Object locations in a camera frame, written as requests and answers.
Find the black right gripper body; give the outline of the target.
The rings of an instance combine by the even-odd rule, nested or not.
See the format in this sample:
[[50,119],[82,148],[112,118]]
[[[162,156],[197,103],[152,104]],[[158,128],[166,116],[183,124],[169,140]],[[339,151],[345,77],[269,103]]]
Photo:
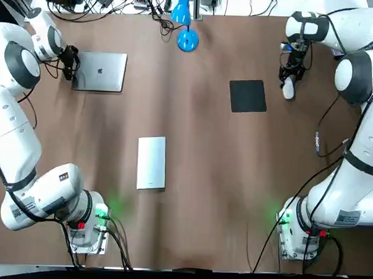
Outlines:
[[286,67],[289,70],[303,68],[303,61],[308,52],[308,44],[299,44],[291,47]]

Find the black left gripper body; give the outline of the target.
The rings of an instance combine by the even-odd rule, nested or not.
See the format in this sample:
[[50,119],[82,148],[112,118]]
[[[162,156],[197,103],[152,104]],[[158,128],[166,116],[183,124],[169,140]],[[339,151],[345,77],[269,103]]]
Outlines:
[[64,64],[65,68],[75,69],[80,65],[78,57],[78,48],[73,45],[67,45],[59,55],[59,60]]

